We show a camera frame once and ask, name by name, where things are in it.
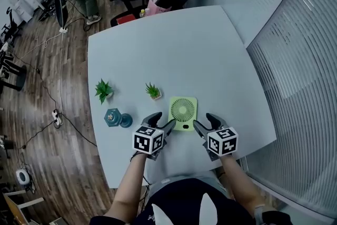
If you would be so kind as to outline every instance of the glass wall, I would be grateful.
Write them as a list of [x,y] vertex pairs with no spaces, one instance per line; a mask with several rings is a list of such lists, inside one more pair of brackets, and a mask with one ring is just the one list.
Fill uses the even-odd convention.
[[247,51],[277,134],[249,175],[337,218],[337,0],[283,0]]

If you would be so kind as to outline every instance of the portable fan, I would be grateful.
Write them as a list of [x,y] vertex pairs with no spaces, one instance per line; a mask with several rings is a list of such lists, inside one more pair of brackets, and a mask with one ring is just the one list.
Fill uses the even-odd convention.
[[194,97],[174,96],[170,100],[169,121],[176,119],[175,130],[193,131],[196,120],[197,100]]

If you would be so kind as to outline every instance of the floor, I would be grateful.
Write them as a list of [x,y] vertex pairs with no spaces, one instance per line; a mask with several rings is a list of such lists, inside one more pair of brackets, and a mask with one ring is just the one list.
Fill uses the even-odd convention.
[[[120,1],[97,0],[103,19],[83,31],[83,20],[72,23],[63,37],[61,93],[64,114],[89,140],[95,142],[87,86],[87,40],[94,33],[110,27],[110,19],[126,11]],[[80,14],[68,5],[69,18]],[[59,34],[59,25],[54,17],[43,22],[34,18],[23,26],[22,37],[15,42],[15,53],[23,57],[36,45]],[[51,96],[60,103],[60,57],[62,36],[38,46],[23,60],[41,70],[42,78]],[[39,75],[29,69],[24,88],[18,92],[4,87],[0,97],[1,133],[13,140],[16,147],[22,146],[31,136],[52,121],[54,102],[42,86]],[[110,190],[100,163],[97,148],[81,138],[66,121],[60,129],[53,125],[31,140],[21,150],[24,162],[36,184],[36,193],[27,199],[44,197],[45,202],[29,207],[32,217],[38,222],[49,223],[63,217],[68,224],[88,224],[94,215],[103,214],[110,207],[114,191]],[[2,175],[11,184],[16,184],[15,171],[22,161],[18,152],[9,150],[11,159],[2,156]]]

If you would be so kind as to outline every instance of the artificial plant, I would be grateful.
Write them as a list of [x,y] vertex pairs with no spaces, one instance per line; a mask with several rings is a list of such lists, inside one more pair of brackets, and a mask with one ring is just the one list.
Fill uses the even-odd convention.
[[96,84],[96,87],[97,88],[96,88],[96,95],[95,96],[99,95],[101,104],[103,104],[103,102],[105,101],[106,96],[108,96],[109,94],[114,92],[113,89],[111,88],[111,86],[109,86],[109,82],[105,83],[103,81],[103,79],[101,79],[101,81],[98,82],[98,84]]
[[160,96],[159,89],[155,87],[155,85],[151,85],[151,82],[149,83],[149,85],[146,84],[146,92],[147,94],[150,95],[152,99],[155,99]]

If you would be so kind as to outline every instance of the wooden table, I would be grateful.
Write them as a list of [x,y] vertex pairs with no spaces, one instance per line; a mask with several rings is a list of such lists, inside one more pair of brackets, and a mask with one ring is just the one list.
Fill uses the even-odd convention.
[[[101,105],[95,85],[109,81],[113,97]],[[145,83],[163,96],[153,101]],[[206,113],[223,118],[239,134],[236,158],[276,140],[267,100],[254,65],[230,19],[220,6],[182,9],[118,25],[89,37],[88,89],[100,159],[110,188],[117,188],[134,153],[132,132],[148,115],[163,112],[167,123],[170,98],[197,98],[197,119],[210,127]],[[109,128],[107,109],[133,118],[131,127]],[[145,177],[207,171],[212,162],[195,131],[173,131],[156,161],[147,159]]]

